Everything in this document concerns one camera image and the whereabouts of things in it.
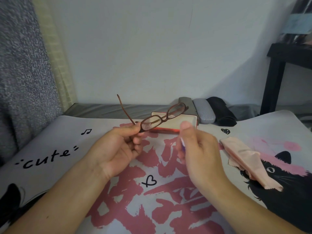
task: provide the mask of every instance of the gray curtain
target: gray curtain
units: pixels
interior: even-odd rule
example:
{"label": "gray curtain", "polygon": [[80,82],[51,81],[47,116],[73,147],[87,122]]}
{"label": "gray curtain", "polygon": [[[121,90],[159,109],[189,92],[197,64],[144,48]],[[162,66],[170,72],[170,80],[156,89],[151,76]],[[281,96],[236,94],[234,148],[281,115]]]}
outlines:
{"label": "gray curtain", "polygon": [[0,0],[0,166],[61,114],[31,0]]}

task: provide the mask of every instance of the light blue label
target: light blue label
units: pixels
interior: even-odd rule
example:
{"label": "light blue label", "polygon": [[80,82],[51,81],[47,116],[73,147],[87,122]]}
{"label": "light blue label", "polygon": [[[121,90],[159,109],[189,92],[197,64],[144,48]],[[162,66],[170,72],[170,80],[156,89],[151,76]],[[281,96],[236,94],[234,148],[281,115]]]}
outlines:
{"label": "light blue label", "polygon": [[310,34],[312,32],[312,13],[291,14],[282,31],[283,34]]}

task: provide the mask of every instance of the black cat illustration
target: black cat illustration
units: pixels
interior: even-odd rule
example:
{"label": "black cat illustration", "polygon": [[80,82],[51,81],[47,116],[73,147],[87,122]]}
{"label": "black cat illustration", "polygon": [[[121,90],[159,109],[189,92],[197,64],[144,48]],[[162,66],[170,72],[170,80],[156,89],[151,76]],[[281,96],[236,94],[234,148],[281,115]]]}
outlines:
{"label": "black cat illustration", "polygon": [[[291,164],[291,154],[288,151],[278,153],[275,157]],[[257,181],[250,180],[245,171],[241,171],[241,175],[249,180],[246,182],[248,188],[268,210],[302,231],[312,233],[312,174],[307,172],[306,176],[294,175],[267,161],[262,160],[262,163],[268,175],[283,186],[283,191],[266,190]]]}
{"label": "black cat illustration", "polygon": [[44,194],[43,193],[33,197],[24,206],[21,204],[21,193],[15,184],[10,184],[6,193],[0,199],[0,227],[7,222],[12,225],[22,215],[24,215]]}

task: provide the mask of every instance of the black scribbled heart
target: black scribbled heart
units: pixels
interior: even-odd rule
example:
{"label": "black scribbled heart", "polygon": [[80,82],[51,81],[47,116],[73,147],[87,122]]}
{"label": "black scribbled heart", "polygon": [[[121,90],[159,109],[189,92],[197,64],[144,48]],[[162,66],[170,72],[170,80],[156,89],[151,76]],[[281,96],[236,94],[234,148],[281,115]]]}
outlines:
{"label": "black scribbled heart", "polygon": [[[153,184],[149,184],[149,177],[152,178],[151,182],[154,182]],[[146,178],[146,183],[142,182],[142,184],[146,185],[146,187],[148,186],[154,186],[156,185],[157,181],[154,180],[154,177],[152,175],[149,175],[147,178]]]}
{"label": "black scribbled heart", "polygon": [[227,135],[228,135],[229,133],[231,133],[231,131],[228,130],[228,129],[221,129],[221,131],[224,132],[224,133],[227,134]]}

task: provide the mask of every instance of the white wall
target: white wall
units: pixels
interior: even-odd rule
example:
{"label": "white wall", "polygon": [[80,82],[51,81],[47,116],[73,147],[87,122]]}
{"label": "white wall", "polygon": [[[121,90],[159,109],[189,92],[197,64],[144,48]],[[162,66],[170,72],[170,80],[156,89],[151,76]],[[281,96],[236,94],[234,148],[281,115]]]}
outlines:
{"label": "white wall", "polygon": [[[271,43],[294,0],[48,0],[81,103],[261,104]],[[312,100],[287,66],[279,104]]]}

